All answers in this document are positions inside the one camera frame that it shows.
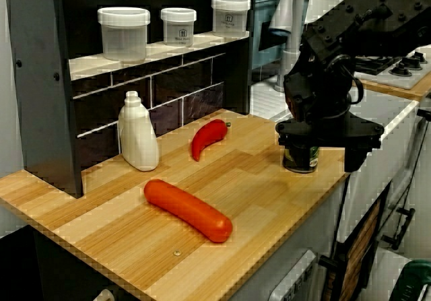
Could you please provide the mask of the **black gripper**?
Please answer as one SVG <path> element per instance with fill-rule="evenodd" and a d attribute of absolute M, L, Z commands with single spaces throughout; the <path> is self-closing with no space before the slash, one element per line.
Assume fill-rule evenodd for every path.
<path fill-rule="evenodd" d="M 363 165 L 368 148 L 379 148 L 384 127 L 350 112 L 364 98 L 361 81 L 354 77 L 354 59 L 335 57 L 320 63 L 302 58 L 284 77 L 292 118 L 275 129 L 286 146 L 286 168 L 310 172 L 310 147 L 345 147 L 344 171 Z"/>

